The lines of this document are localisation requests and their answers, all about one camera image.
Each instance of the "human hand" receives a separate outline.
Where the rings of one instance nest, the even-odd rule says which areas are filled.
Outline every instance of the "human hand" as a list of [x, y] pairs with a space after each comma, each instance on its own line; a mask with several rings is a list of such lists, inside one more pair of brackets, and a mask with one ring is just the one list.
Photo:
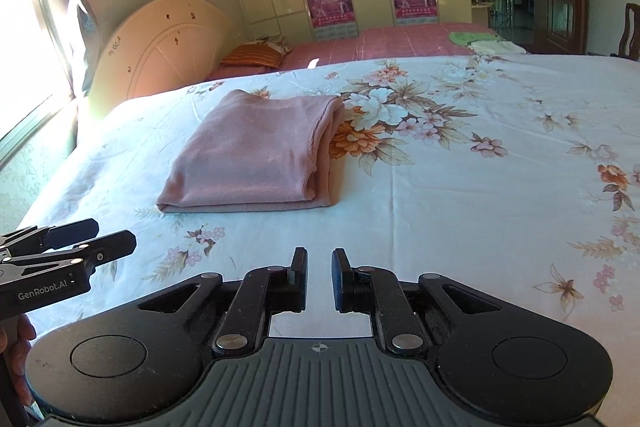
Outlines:
[[[20, 315], [18, 318], [18, 341], [11, 348], [7, 357], [7, 369], [14, 383], [15, 392], [23, 405], [29, 406], [33, 403], [33, 397], [27, 387], [26, 378], [24, 378], [24, 364], [27, 355], [31, 350], [30, 341], [36, 338], [36, 330], [31, 325], [27, 315]], [[6, 332], [0, 328], [0, 353], [4, 353], [7, 345]]]

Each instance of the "floor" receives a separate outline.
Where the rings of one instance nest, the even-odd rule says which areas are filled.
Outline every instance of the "floor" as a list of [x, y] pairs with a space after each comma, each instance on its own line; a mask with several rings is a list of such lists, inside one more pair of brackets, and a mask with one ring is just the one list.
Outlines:
[[516, 8], [513, 16], [513, 28], [494, 28], [496, 32], [515, 44], [533, 44], [533, 14], [525, 9]]

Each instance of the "circular sensor pad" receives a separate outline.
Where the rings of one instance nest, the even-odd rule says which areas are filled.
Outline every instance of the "circular sensor pad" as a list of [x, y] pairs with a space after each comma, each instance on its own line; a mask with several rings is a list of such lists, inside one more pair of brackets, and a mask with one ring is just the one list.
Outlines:
[[103, 335], [78, 344], [71, 363], [88, 377], [114, 378], [139, 368], [146, 359], [146, 347], [130, 337]]
[[508, 375], [529, 380], [543, 380], [566, 367], [566, 354], [553, 342], [536, 337], [515, 337], [495, 346], [495, 365]]

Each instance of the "wallpaper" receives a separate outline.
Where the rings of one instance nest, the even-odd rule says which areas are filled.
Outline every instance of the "wallpaper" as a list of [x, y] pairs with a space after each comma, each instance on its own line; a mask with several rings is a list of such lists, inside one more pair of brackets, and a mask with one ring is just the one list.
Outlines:
[[15, 230], [73, 147], [75, 104], [69, 104], [0, 170], [0, 234]]

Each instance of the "textured gray panel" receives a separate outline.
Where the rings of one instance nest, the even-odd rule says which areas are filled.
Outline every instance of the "textured gray panel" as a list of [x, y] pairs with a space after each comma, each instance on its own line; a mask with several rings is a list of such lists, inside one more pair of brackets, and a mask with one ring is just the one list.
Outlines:
[[[64, 425], [52, 418], [42, 427]], [[373, 339], [267, 339], [254, 355], [216, 362], [185, 400], [136, 425], [490, 427], [494, 424], [449, 401], [422, 363], [389, 357]], [[585, 419], [574, 425], [595, 427], [597, 423]]]

